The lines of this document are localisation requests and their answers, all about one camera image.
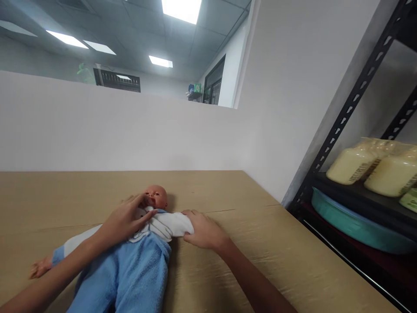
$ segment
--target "fluorescent light panel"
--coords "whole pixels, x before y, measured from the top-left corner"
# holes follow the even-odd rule
[[[127,80],[131,80],[130,78],[128,78],[127,76],[123,76],[123,75],[117,75],[117,77],[120,77],[121,79],[127,79]]]
[[[84,45],[81,41],[77,40],[76,38],[74,38],[72,36],[64,35],[64,34],[60,34],[60,33],[55,33],[55,32],[50,31],[50,30],[47,30],[47,32],[50,33],[52,36],[55,36],[56,38],[58,38],[60,41],[65,42],[66,44],[69,44],[71,46],[84,48],[84,49],[88,49],[88,47],[86,45]]]
[[[201,0],[162,0],[164,14],[177,19],[197,24]]]
[[[172,61],[168,61],[165,59],[149,56],[149,59],[151,59],[152,64],[160,65],[163,67],[172,67]]]
[[[0,26],[15,33],[22,33],[23,35],[37,37],[37,35],[32,34],[31,32],[28,32],[26,29],[23,29],[20,26],[17,26],[16,24],[13,24],[11,22],[0,20]]]
[[[91,46],[94,50],[100,51],[100,52],[104,52],[104,53],[109,53],[109,54],[114,54],[116,55],[109,47],[107,47],[106,45],[103,45],[101,43],[94,43],[91,41],[87,41],[84,40],[84,42],[88,43],[89,46]]]

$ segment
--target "brown cardboard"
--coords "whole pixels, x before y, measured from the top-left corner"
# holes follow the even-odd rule
[[[299,312],[398,312],[242,171],[0,173],[0,304],[31,283],[32,262],[154,183],[174,210],[218,221]],[[164,312],[252,311],[217,255],[172,247]],[[73,287],[48,311],[64,312]]]

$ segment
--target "blue towel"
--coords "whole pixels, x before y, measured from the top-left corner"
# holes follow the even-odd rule
[[[68,312],[107,312],[112,305],[116,312],[160,312],[170,253],[153,232],[114,246],[81,272]],[[62,246],[54,251],[53,264],[63,258]]]

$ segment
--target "doll face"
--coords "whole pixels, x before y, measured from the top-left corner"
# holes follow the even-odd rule
[[[165,209],[168,205],[166,191],[162,186],[152,185],[146,188],[145,195],[149,197],[155,209]]]

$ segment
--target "human hand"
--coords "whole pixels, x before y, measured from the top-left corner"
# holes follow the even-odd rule
[[[130,196],[123,201],[91,237],[95,241],[94,244],[106,250],[142,229],[146,222],[158,212],[158,210],[149,211],[144,217],[136,220],[136,209],[147,201],[148,198],[144,194]]]
[[[188,216],[194,228],[194,234],[186,233],[184,241],[203,249],[218,251],[230,240],[228,234],[209,217],[196,210],[185,210],[182,214]]]

